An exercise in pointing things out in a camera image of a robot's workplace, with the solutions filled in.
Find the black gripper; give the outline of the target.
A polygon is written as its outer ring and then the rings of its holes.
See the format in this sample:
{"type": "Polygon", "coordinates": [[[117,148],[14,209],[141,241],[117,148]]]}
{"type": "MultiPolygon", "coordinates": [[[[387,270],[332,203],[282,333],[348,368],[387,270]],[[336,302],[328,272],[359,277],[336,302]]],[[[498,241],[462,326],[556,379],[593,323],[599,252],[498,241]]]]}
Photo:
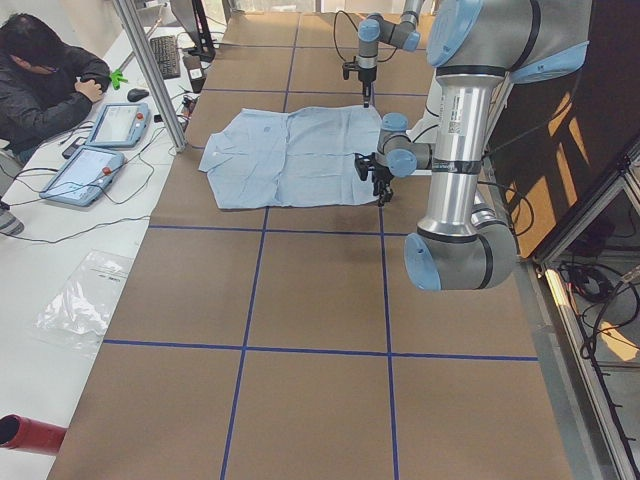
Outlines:
{"type": "Polygon", "coordinates": [[[376,167],[372,172],[373,195],[377,197],[377,205],[384,206],[393,198],[391,182],[394,175],[387,167],[376,167]]]}
{"type": "Polygon", "coordinates": [[[364,79],[361,81],[361,84],[363,107],[369,108],[372,102],[374,81],[371,79],[364,79]]]}

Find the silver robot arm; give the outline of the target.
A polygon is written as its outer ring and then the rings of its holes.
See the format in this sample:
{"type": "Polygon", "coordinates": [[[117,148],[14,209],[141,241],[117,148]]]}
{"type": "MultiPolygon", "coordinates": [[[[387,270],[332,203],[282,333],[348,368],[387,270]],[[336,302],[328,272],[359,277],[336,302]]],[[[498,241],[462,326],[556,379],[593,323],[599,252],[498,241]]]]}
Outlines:
{"type": "Polygon", "coordinates": [[[477,190],[491,98],[504,80],[533,83],[579,70],[591,14],[589,1],[441,4],[427,44],[441,88],[429,198],[404,247],[417,288],[492,288],[511,274],[514,235],[477,190]]]}
{"type": "Polygon", "coordinates": [[[354,67],[362,84],[363,106],[371,102],[372,86],[377,78],[379,44],[383,43],[405,51],[415,51],[421,34],[417,27],[424,2],[406,1],[398,23],[385,20],[379,13],[372,13],[358,26],[358,53],[354,67]]]}

